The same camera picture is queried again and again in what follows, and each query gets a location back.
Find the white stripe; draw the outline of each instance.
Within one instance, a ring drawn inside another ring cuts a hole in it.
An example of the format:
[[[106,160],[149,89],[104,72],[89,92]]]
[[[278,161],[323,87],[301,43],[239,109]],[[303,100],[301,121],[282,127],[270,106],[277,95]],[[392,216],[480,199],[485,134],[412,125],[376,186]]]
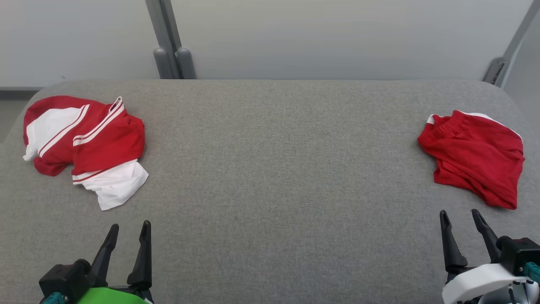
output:
[[[435,123],[435,119],[433,118],[433,115],[434,115],[434,114],[429,115],[428,122],[426,122],[426,123],[430,123],[430,124],[434,124],[434,123]]]
[[[137,159],[130,160],[130,161],[127,161],[125,163],[121,163],[121,164],[119,164],[117,166],[114,166],[114,167],[112,167],[110,169],[107,169],[107,170],[97,170],[97,171],[94,171],[94,172],[87,172],[87,173],[82,173],[82,174],[79,174],[79,175],[71,175],[71,178],[74,180],[73,184],[82,184],[82,183],[85,183],[87,181],[92,181],[92,180],[94,180],[94,179],[96,179],[96,178],[98,178],[98,177],[100,177],[100,176],[102,176],[102,175],[104,175],[106,173],[109,173],[109,172],[111,172],[113,170],[118,169],[119,167],[125,166],[127,164],[130,164],[130,163],[133,163],[133,162],[136,162],[136,161],[137,161]],[[85,179],[85,178],[87,178],[87,177],[89,177],[91,175],[94,175],[94,174],[96,174],[96,175],[93,176],[91,179],[80,181],[80,182],[75,182],[75,181],[78,181],[78,180],[81,180],[81,179]]]
[[[96,137],[96,136],[99,134],[99,132],[101,132],[103,129],[105,129],[105,127],[106,127],[111,121],[113,121],[118,115],[120,115],[120,113],[122,113],[122,111],[124,111],[124,105],[122,105],[122,106],[120,107],[120,109],[118,109],[118,111],[116,111],[116,112],[114,113],[114,115],[109,116],[109,117],[107,118],[107,120],[106,120],[106,121],[105,121],[105,122],[104,122],[104,123],[103,123],[103,124],[102,124],[102,125],[101,125],[101,126],[100,126],[93,134],[92,134],[92,135],[90,135],[90,136],[87,137],[87,138],[82,138],[82,139],[79,138],[79,139],[75,139],[75,140],[73,141],[73,146],[78,146],[78,145],[80,145],[80,144],[87,143],[87,142],[91,141],[92,139],[94,139],[94,137]]]
[[[465,113],[465,112],[461,112],[461,113],[466,114],[466,115],[471,115],[471,116],[483,117],[483,118],[489,119],[489,120],[491,120],[491,121],[494,121],[494,122],[496,122],[496,123],[502,125],[503,127],[507,128],[507,129],[509,129],[509,130],[511,130],[512,132],[514,132],[517,136],[519,136],[519,137],[521,138],[521,141],[523,141],[523,138],[521,137],[520,134],[518,134],[518,132],[516,132],[516,131],[514,131],[514,130],[512,130],[512,129],[510,129],[510,128],[508,128],[507,126],[501,124],[500,122],[496,121],[495,119],[489,117],[489,116],[486,115],[486,114],[482,114],[482,113]]]
[[[463,113],[463,114],[465,114],[465,115],[470,115],[470,116],[483,117],[483,118],[489,119],[489,120],[491,120],[491,121],[494,121],[494,122],[496,122],[496,123],[502,125],[503,127],[509,129],[510,131],[514,132],[517,136],[519,136],[519,137],[521,138],[521,141],[523,141],[523,138],[521,137],[521,135],[520,135],[518,132],[516,132],[516,131],[514,131],[514,130],[512,130],[512,129],[510,129],[510,128],[508,128],[507,126],[501,124],[500,122],[496,121],[495,119],[489,117],[489,116],[486,115],[486,114],[482,114],[482,113],[465,113],[465,112],[461,112],[461,113]],[[435,123],[435,119],[433,118],[434,115],[435,115],[435,114],[429,115],[428,121],[427,121],[426,123],[434,124],[434,123]]]
[[[112,113],[119,108],[119,106],[122,106],[123,103],[122,103],[122,96],[118,96],[118,98],[116,99],[115,102],[112,103],[111,107],[109,108],[109,113],[105,116],[105,118],[103,118],[103,120],[101,120],[90,132],[84,134],[84,135],[77,135],[73,138],[73,140],[78,140],[78,139],[81,139],[83,137],[86,137],[88,136],[89,134],[92,134],[92,132],[96,131],[98,128],[99,128],[99,125],[104,121],[106,120],[107,118],[111,117]]]
[[[83,118],[88,111],[88,107],[88,104],[82,107],[82,114],[79,116],[79,118],[75,120],[69,127],[65,128],[62,132],[58,133],[58,135],[56,135],[52,141],[50,141],[46,146],[44,146],[41,150],[41,153],[39,153],[39,157],[43,157],[43,154],[45,154],[45,152],[47,152],[52,146],[55,145],[55,143],[62,139],[62,137],[64,137],[64,135],[66,135],[71,129],[73,129],[76,125],[83,121]]]

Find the teal connector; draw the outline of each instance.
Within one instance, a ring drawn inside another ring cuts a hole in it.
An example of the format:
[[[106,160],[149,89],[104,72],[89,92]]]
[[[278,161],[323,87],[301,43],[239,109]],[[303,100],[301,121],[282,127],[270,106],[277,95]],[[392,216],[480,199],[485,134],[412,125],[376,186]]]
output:
[[[64,297],[59,292],[52,293],[43,304],[65,304]]]
[[[540,283],[540,267],[533,262],[528,262],[525,264],[523,273],[530,277],[531,280]]]

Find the metal bracket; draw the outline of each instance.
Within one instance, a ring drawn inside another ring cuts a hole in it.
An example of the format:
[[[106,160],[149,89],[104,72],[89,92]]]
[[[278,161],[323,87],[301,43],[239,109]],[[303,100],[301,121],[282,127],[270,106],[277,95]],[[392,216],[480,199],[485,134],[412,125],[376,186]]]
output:
[[[504,57],[495,58],[489,65],[488,71],[485,73],[483,82],[489,82],[493,85],[497,82],[497,78],[506,64]]]

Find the red shorts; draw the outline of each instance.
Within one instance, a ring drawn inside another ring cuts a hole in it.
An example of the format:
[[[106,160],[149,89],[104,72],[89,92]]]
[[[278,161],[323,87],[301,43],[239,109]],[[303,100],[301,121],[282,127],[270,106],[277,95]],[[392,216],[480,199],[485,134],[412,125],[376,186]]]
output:
[[[436,183],[469,189],[492,207],[517,208],[517,181],[523,170],[521,136],[479,113],[431,115],[418,137],[437,161]]]

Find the elastic waistband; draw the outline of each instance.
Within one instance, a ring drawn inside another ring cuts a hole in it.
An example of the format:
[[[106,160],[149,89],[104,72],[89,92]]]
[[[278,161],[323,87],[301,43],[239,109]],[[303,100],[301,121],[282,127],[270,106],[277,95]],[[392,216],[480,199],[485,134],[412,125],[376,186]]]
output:
[[[465,119],[466,114],[454,110],[450,119],[442,125],[435,126],[433,130],[424,131],[418,137],[418,143],[425,144],[434,141],[439,138],[445,137],[446,134],[452,133],[454,130],[459,129],[461,123]]]

